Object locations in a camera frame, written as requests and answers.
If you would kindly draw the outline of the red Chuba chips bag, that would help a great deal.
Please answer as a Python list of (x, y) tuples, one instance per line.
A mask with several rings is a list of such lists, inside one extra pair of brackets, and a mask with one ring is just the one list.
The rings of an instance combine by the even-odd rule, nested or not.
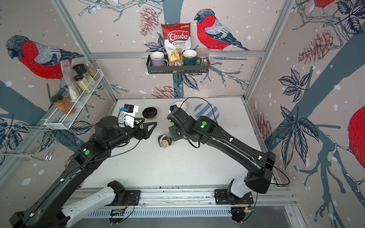
[(162, 24), (169, 66), (182, 66), (183, 53), (191, 48), (191, 24)]

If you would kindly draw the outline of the black glazed bowl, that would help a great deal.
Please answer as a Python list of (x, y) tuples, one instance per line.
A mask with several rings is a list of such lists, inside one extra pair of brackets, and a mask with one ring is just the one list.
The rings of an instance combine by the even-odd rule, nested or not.
[(158, 111), (155, 107), (147, 107), (143, 110), (142, 116), (145, 119), (153, 119), (157, 116)]

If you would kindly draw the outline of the orange spice jar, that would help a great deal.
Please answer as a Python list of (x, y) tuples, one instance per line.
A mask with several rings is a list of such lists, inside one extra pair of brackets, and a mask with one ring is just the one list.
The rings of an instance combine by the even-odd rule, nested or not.
[(56, 94), (51, 100), (62, 113), (71, 115), (75, 112), (73, 105), (64, 96)]

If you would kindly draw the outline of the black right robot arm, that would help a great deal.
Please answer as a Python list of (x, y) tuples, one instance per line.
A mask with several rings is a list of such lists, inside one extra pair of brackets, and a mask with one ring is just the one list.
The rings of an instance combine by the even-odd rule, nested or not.
[(206, 144), (225, 153), (247, 170), (245, 176), (232, 180), (229, 185), (227, 193), (231, 203), (249, 192), (267, 193), (276, 159), (273, 152), (256, 150), (230, 135), (216, 121), (206, 116), (195, 120), (176, 105), (170, 107), (167, 120), (172, 124), (169, 132), (174, 142), (184, 139), (191, 146)]

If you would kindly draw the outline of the small glass spice jar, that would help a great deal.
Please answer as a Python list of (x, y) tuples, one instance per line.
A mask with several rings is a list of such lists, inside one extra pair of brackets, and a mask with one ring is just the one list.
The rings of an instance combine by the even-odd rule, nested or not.
[(99, 75), (98, 70), (96, 69), (96, 67), (93, 64), (91, 64), (90, 62), (87, 62), (85, 64), (85, 67), (86, 67), (87, 72), (92, 76), (92, 78), (95, 81), (98, 81), (100, 75)]

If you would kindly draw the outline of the black lid spice jar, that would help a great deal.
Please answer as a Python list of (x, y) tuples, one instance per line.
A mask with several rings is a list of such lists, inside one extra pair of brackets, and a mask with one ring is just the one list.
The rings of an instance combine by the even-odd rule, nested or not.
[(74, 80), (76, 82), (81, 81), (81, 79), (86, 79), (91, 86), (94, 86), (96, 84), (96, 81), (88, 73), (86, 66), (84, 64), (77, 64), (74, 65), (72, 68), (77, 73), (77, 75), (74, 76)]

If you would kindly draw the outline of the pink lidded candy jar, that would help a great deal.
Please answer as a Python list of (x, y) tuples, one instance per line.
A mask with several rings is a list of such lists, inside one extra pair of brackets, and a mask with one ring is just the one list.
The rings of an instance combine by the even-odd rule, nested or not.
[(206, 66), (209, 64), (209, 49), (198, 48), (196, 50), (196, 65)]

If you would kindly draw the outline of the green mug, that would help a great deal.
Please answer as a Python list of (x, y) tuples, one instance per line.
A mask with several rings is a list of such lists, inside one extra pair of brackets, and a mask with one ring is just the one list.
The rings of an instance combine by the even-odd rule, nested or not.
[(195, 50), (189, 49), (183, 52), (183, 64), (185, 66), (195, 66), (196, 65), (197, 52)]

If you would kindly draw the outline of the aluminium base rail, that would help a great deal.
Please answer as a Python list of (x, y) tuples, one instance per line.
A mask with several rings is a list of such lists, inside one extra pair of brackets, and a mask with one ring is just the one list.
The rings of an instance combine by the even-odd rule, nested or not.
[(259, 207), (283, 207), (297, 205), (287, 187), (270, 187), (266, 194), (247, 193), (242, 199), (229, 201), (228, 187), (180, 186), (135, 187), (125, 190), (121, 199), (110, 187), (80, 188), (66, 202), (64, 213), (70, 212), (80, 219), (124, 218), (186, 218), (232, 217), (243, 220), (243, 215)]

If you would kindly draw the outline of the clear plastic bag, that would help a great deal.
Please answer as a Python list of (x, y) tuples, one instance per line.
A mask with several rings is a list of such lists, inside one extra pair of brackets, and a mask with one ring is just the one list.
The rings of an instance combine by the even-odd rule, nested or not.
[(71, 64), (69, 60), (62, 60), (60, 62), (61, 70), (63, 77), (65, 79), (65, 82), (68, 86), (69, 95), (71, 97), (72, 101), (77, 101), (81, 95), (81, 91), (79, 86), (76, 84), (74, 80), (74, 73), (71, 67)]

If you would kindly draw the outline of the beige spice jar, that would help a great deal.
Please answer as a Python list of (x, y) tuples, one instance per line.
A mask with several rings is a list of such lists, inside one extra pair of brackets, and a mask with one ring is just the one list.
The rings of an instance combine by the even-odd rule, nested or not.
[(84, 93), (92, 93), (91, 83), (88, 82), (87, 79), (84, 78), (82, 75), (78, 74), (74, 76), (74, 80)]

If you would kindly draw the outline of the blue striped plate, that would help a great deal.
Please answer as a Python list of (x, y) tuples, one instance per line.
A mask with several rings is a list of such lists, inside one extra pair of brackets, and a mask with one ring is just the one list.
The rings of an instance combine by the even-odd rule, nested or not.
[(206, 116), (215, 121), (218, 120), (220, 112), (219, 109), (213, 104), (201, 103), (195, 107), (194, 115), (196, 118)]

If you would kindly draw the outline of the black wall shelf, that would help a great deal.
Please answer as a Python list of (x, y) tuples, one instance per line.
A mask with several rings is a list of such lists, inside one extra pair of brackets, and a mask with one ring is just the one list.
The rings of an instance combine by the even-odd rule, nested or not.
[(208, 73), (210, 65), (195, 66), (169, 66), (164, 61), (164, 66), (153, 66), (151, 55), (148, 56), (146, 68), (149, 74), (191, 74)]

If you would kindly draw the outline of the white ceramic bowl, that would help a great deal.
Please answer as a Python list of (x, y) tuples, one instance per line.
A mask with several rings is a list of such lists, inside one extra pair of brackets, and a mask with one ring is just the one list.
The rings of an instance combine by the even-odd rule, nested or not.
[(181, 108), (184, 111), (187, 111), (187, 103), (183, 101), (177, 101), (173, 105), (177, 106), (178, 108)]

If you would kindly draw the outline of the purple mug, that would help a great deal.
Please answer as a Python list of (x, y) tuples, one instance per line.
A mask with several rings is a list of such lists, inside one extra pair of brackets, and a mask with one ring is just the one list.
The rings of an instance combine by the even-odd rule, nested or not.
[(165, 58), (164, 53), (163, 52), (153, 52), (150, 55), (150, 60), (152, 63), (152, 66), (154, 67), (164, 67), (164, 66), (168, 66), (169, 62), (168, 60)]

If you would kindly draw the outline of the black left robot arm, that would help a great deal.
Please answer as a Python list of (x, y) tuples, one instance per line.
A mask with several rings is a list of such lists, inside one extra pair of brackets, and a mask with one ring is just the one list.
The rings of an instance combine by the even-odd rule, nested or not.
[(156, 122), (145, 123), (144, 118), (132, 120), (133, 127), (119, 126), (118, 118), (107, 116), (95, 124), (95, 135), (79, 147), (64, 172), (50, 188), (27, 210), (14, 213), (9, 219), (14, 228), (70, 228), (75, 223), (107, 205), (113, 200), (124, 202), (125, 188), (113, 181), (98, 193), (81, 201), (66, 205), (74, 191), (104, 160), (113, 149), (126, 145), (131, 139), (148, 139)]

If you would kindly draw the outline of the plush doll keychain decoration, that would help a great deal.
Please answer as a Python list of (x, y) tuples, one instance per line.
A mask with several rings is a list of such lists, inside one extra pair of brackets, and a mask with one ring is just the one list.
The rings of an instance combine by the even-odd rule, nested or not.
[(158, 142), (160, 147), (167, 148), (172, 145), (172, 138), (169, 134), (160, 135)]

